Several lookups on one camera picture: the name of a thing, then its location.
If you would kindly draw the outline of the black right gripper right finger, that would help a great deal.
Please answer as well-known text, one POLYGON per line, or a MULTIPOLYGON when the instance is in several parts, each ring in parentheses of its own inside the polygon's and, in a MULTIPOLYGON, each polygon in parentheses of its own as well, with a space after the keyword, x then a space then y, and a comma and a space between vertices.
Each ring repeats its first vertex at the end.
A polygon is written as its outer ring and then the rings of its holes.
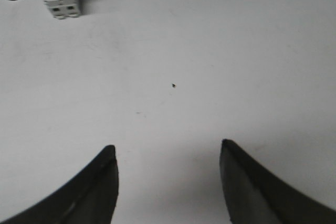
POLYGON ((222 141, 219 166, 231 223, 335 223, 335 210, 285 183, 232 140, 222 141))

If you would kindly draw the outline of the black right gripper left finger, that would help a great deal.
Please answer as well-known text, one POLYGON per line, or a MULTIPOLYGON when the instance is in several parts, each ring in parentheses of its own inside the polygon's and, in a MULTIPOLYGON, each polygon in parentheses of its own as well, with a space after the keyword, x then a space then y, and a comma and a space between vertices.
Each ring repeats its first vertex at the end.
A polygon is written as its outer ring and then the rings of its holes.
POLYGON ((119 194, 113 145, 55 192, 4 223, 111 223, 119 194))

